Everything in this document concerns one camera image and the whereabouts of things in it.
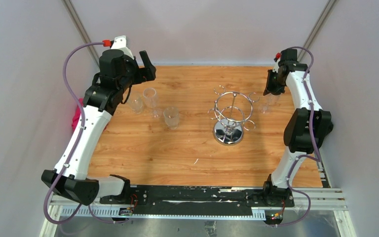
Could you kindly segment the clear wine glass back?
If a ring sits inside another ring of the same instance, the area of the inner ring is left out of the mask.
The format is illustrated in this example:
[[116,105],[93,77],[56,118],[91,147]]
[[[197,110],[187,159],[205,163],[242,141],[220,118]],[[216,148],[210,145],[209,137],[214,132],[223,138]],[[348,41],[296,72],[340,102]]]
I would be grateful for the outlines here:
[[264,101],[259,108],[262,114],[268,114],[272,111],[272,107],[278,102],[280,95],[268,94],[264,97]]

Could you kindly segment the patterned clear wine glass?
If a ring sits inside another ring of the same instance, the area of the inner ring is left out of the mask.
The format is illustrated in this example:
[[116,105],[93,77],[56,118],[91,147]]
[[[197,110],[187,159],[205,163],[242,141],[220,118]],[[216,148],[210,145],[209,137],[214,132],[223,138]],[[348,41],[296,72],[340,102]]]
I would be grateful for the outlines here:
[[127,105],[135,114],[140,114],[144,110],[144,102],[140,96],[139,92],[132,91],[128,100]]

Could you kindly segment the chrome wine glass rack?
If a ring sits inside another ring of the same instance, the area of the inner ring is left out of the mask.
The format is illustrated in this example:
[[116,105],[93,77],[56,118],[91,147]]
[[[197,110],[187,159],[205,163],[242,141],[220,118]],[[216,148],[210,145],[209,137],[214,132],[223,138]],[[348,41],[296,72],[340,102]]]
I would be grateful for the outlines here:
[[214,88],[217,99],[207,114],[215,122],[212,128],[214,139],[221,145],[239,144],[246,131],[256,129],[253,121],[254,105],[260,98],[256,92],[249,94],[227,90],[223,85]]

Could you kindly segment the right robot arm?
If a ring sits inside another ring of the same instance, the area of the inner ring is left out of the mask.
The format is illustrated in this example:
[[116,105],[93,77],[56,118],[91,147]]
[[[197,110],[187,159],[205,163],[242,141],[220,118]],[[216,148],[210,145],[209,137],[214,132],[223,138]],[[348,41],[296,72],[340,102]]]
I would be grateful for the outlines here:
[[293,178],[305,159],[321,162],[319,149],[334,127],[331,113],[322,109],[312,90],[312,64],[299,62],[299,49],[292,46],[276,54],[264,90],[264,95],[281,95],[288,88],[295,106],[283,134],[284,154],[264,182],[262,199],[268,206],[289,199],[294,192]]

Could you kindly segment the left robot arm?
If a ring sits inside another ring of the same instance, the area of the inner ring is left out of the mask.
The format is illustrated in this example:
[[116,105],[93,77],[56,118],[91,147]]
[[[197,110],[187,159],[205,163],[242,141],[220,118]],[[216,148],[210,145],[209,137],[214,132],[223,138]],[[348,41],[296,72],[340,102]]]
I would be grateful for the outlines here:
[[102,132],[119,104],[128,96],[126,90],[155,80],[156,68],[145,50],[139,52],[144,66],[140,68],[134,56],[124,49],[109,49],[99,58],[100,71],[86,90],[74,134],[52,170],[44,170],[42,182],[55,194],[82,205],[90,205],[96,198],[113,196],[120,204],[131,199],[130,181],[119,175],[89,178],[88,167]]

